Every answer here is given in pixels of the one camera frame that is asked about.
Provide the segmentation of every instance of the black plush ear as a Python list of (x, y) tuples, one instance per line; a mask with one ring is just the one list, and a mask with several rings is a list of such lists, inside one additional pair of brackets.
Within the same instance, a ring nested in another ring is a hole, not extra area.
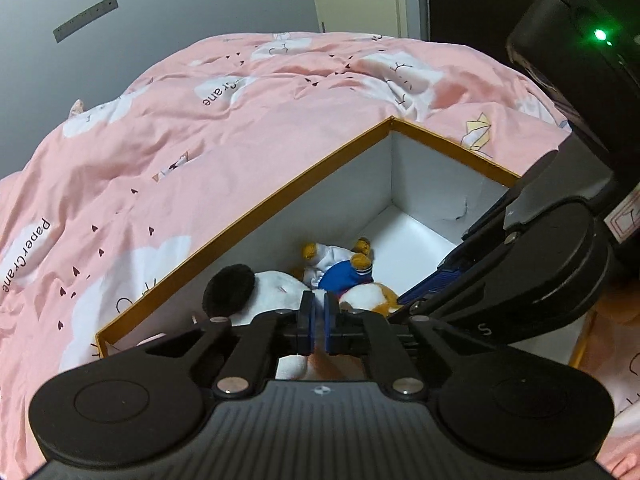
[(248, 266), (235, 264), (225, 267), (207, 284), (202, 309), (209, 317), (229, 317), (244, 308), (254, 286), (255, 274)]

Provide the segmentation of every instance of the plush panda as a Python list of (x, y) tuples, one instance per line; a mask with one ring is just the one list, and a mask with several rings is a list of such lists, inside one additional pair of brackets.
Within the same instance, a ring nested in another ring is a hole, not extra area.
[[(251, 323), (268, 310), (300, 308), (302, 293), (308, 286), (293, 276), (277, 270), (254, 272), (237, 264), (220, 270), (209, 281), (202, 300), (202, 309), (209, 318), (225, 316), (233, 326)], [(307, 358), (286, 356), (278, 361), (276, 379), (301, 379), (307, 372)]]

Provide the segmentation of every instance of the pink comforter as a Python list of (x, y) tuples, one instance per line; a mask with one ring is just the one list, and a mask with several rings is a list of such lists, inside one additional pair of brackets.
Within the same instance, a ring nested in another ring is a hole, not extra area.
[(30, 399), (97, 359), (99, 328), (389, 116), (516, 173), (568, 130), (531, 81), (470, 48), (307, 33), (202, 40), (53, 130), (0, 181), (0, 473), (40, 465)]

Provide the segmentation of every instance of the round circular pad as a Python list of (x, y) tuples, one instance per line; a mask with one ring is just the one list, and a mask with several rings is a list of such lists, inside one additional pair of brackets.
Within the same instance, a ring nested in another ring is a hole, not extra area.
[(240, 312), (255, 287), (255, 274), (250, 267), (236, 264), (225, 267), (207, 283), (202, 297), (202, 309), (209, 318)]
[(76, 411), (103, 424), (123, 422), (141, 413), (149, 403), (145, 388), (130, 381), (100, 381), (76, 396)]
[(498, 407), (521, 418), (546, 418), (566, 407), (566, 392), (548, 378), (513, 378), (494, 389)]
[(490, 460), (542, 469), (595, 456), (614, 415), (592, 377), (512, 349), (462, 358), (440, 391), (438, 413)]
[(89, 468), (149, 460), (193, 435), (203, 415), (188, 370), (135, 349), (52, 378), (29, 406), (44, 456)]

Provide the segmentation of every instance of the sticker label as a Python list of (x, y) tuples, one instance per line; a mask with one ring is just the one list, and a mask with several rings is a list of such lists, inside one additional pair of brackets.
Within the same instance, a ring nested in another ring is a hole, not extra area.
[(618, 243), (640, 228), (640, 183), (604, 219)]

